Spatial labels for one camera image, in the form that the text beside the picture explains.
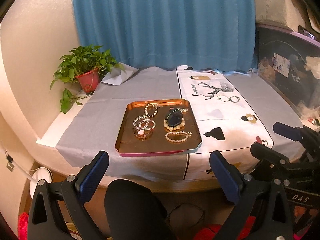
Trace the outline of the white printed table runner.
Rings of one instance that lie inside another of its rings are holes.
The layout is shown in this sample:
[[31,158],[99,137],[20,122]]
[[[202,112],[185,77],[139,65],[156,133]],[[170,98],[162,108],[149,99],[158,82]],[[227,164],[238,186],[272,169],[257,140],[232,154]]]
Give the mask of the white printed table runner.
[[272,148],[274,142],[244,97],[218,70],[197,72],[189,66],[176,68],[181,96],[191,104],[202,144],[189,155],[186,180],[206,180],[214,174],[209,156],[218,150],[240,172],[257,163],[250,147],[256,141]]

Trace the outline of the green potted plant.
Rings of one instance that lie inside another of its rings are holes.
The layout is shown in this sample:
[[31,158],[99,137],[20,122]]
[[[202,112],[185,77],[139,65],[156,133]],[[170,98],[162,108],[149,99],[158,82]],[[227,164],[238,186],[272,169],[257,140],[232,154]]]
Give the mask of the green potted plant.
[[58,81],[71,84],[78,83],[80,85],[75,77],[94,68],[99,69],[100,81],[115,70],[124,70],[124,66],[116,61],[109,49],[102,51],[100,50],[101,48],[102,46],[100,45],[92,44],[79,46],[70,50],[68,54],[61,56],[61,63],[53,74],[54,79],[50,83],[50,87],[53,87]]

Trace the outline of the orange metal tray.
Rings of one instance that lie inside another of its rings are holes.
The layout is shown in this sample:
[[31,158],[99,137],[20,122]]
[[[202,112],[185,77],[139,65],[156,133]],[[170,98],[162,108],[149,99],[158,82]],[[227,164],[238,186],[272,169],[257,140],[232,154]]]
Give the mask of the orange metal tray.
[[[149,136],[140,139],[134,135],[133,128],[137,123],[133,121],[138,116],[145,114],[144,108],[148,103],[155,104],[157,107],[157,115],[152,118],[156,127]],[[164,127],[165,117],[172,108],[187,110],[183,113],[185,126],[181,128],[181,131],[191,134],[188,138],[185,137],[185,134],[169,135],[168,138],[173,142],[165,138],[169,130]],[[122,157],[142,157],[195,152],[201,143],[201,135],[190,102],[185,99],[164,99],[129,103],[126,106],[115,148]]]

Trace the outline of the beige fabric storage box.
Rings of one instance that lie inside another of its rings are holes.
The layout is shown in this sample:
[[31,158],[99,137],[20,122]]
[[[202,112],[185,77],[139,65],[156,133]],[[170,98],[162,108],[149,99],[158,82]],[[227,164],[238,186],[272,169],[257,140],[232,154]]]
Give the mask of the beige fabric storage box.
[[259,24],[298,31],[301,26],[319,33],[319,21],[304,0],[254,0]]

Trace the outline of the black chair back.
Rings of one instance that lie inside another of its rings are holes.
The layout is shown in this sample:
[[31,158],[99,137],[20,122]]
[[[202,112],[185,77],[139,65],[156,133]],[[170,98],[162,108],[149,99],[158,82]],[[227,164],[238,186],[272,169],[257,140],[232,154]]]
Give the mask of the black chair back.
[[112,181],[104,206],[113,239],[176,239],[166,223],[167,210],[142,185],[122,179]]

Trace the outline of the red plant pot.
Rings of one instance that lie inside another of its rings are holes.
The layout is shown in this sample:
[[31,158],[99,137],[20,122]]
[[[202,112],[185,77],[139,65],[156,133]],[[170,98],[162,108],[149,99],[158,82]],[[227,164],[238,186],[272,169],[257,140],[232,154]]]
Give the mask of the red plant pot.
[[75,78],[78,80],[81,88],[84,90],[86,94],[92,94],[100,82],[99,69],[94,68],[93,70],[78,75]]

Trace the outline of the grey tablecloth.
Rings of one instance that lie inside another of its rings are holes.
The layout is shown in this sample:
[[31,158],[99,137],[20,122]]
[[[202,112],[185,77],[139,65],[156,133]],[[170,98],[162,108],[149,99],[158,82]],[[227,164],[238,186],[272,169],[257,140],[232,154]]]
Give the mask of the grey tablecloth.
[[[244,97],[269,132],[272,149],[296,160],[302,153],[298,142],[274,133],[275,122],[300,126],[289,104],[257,74],[224,74]],[[183,152],[157,157],[122,157],[115,148],[125,108],[134,101],[181,99],[177,71],[157,67],[140,70],[119,86],[100,84],[77,114],[60,114],[37,143],[59,152],[70,167],[82,167],[99,150],[110,156],[108,176],[148,181],[186,180],[189,155]]]

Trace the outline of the blue curtain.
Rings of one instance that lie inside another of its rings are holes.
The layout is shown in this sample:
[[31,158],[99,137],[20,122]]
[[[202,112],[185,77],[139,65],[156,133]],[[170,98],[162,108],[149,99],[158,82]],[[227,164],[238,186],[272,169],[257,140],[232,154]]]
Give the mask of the blue curtain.
[[73,0],[83,45],[101,45],[132,67],[180,65],[248,71],[254,0]]

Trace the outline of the white round lamp base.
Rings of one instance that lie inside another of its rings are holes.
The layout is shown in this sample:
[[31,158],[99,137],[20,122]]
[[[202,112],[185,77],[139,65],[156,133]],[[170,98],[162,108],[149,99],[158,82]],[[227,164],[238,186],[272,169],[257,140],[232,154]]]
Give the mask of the white round lamp base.
[[32,180],[30,181],[30,184],[29,184],[29,193],[31,198],[33,198],[34,196],[34,192],[39,181],[45,180],[46,182],[51,183],[53,179],[52,172],[46,167],[39,167],[33,170],[33,174],[31,175],[31,177],[32,177]]

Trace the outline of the dark storage box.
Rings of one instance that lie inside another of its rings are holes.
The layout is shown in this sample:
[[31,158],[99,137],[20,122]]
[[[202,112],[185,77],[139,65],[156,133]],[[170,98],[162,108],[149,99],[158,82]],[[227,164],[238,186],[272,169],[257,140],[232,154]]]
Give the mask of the dark storage box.
[[303,119],[319,116],[319,42],[298,32],[257,25],[258,74]]

